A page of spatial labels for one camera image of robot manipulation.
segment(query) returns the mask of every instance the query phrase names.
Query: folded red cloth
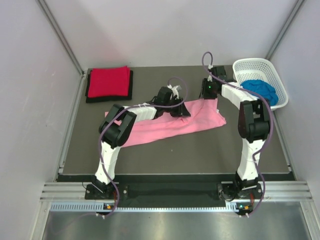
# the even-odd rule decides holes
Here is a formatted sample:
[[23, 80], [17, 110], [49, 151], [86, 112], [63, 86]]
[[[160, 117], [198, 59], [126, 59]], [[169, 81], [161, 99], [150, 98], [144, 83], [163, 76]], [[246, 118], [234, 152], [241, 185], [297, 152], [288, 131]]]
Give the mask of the folded red cloth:
[[129, 95], [129, 85], [130, 68], [127, 66], [109, 69], [94, 68], [90, 74], [87, 97], [125, 97]]

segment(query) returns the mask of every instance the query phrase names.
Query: laundry basket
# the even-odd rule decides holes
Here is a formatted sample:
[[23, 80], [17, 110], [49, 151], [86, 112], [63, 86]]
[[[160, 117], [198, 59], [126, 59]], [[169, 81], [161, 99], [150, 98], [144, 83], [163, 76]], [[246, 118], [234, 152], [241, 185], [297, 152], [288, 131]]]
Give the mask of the laundry basket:
[[234, 62], [233, 74], [235, 80], [242, 84], [246, 80], [262, 80], [275, 88], [279, 98], [271, 110], [284, 107], [288, 103], [288, 95], [274, 65], [263, 58], [245, 58]]

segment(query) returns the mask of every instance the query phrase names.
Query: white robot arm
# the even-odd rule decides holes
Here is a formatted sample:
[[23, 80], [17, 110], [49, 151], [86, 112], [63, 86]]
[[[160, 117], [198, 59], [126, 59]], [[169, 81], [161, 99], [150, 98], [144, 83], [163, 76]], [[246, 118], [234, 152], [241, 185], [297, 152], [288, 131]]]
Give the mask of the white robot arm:
[[[206, 96], [214, 99], [217, 97], [217, 94], [221, 94], [239, 109], [238, 131], [242, 137], [242, 155], [239, 168], [234, 178], [234, 185], [236, 191], [239, 193], [256, 188], [258, 185], [258, 173], [255, 163], [259, 163], [259, 154], [255, 156], [255, 163], [253, 154], [261, 149], [267, 139], [270, 131], [270, 122], [266, 106], [264, 106], [257, 97], [239, 90], [240, 86], [238, 83], [232, 82], [231, 84], [235, 87], [226, 84], [219, 85], [218, 82], [209, 81], [205, 78], [202, 82], [201, 92], [205, 99]], [[206, 88], [211, 91], [209, 94], [206, 92]], [[144, 106], [146, 104], [173, 106], [182, 101], [182, 98], [179, 97], [180, 89], [180, 86], [162, 87], [158, 95], [154, 97], [151, 102], [144, 103], [141, 107], [125, 111], [121, 119], [118, 119], [122, 120], [121, 124], [113, 123], [105, 132], [102, 138], [101, 152], [104, 163], [99, 163], [98, 170], [95, 173], [95, 179], [92, 181], [92, 185], [101, 193], [106, 191], [106, 186], [110, 186], [110, 180], [103, 170], [103, 164], [111, 179], [114, 179], [119, 151], [121, 146], [127, 141], [134, 123], [156, 119], [161, 116], [164, 111], [170, 112], [173, 117], [190, 116], [184, 104], [182, 104], [181, 107], [166, 109]], [[124, 108], [126, 107], [115, 104], [101, 124], [99, 132], [101, 133], [105, 126]]]

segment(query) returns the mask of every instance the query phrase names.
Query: white wall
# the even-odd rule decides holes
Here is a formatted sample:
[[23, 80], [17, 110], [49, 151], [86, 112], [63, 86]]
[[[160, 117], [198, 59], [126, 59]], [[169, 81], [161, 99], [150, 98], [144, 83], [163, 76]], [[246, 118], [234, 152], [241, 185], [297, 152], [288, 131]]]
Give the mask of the white wall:
[[265, 57], [292, 0], [46, 0], [82, 68]]
[[0, 239], [26, 240], [80, 80], [35, 0], [0, 3]]
[[320, 212], [320, 1], [307, 0], [272, 62], [289, 95], [276, 111], [295, 173]]

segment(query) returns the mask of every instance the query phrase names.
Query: pink cloth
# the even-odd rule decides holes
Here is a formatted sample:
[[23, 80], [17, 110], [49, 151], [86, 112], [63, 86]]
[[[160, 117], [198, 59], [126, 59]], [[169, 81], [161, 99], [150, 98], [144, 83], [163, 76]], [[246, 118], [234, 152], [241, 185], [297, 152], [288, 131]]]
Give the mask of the pink cloth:
[[185, 106], [191, 117], [176, 118], [165, 112], [157, 119], [137, 122], [122, 147], [147, 144], [177, 135], [221, 127], [226, 124], [226, 120], [217, 111], [217, 105], [218, 99], [187, 101]]

